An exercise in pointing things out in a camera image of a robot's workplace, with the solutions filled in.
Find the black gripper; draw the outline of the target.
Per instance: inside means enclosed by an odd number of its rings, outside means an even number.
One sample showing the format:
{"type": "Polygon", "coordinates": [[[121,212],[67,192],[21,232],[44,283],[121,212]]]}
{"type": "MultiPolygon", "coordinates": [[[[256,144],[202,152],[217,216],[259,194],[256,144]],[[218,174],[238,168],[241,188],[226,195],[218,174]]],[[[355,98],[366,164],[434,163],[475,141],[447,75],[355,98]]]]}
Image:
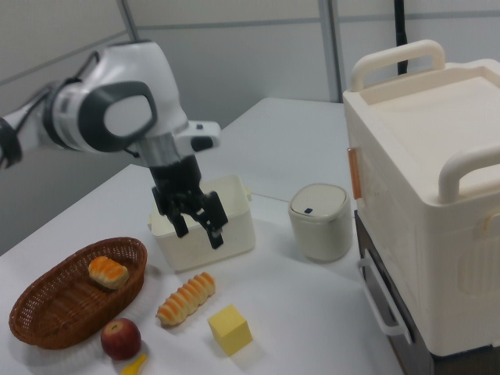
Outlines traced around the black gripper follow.
{"type": "Polygon", "coordinates": [[[188,234],[184,213],[197,215],[210,245],[218,249],[223,244],[222,231],[228,223],[219,195],[204,194],[199,187],[201,171],[194,155],[169,166],[151,167],[155,186],[152,189],[159,213],[167,216],[179,238],[188,234]]]}

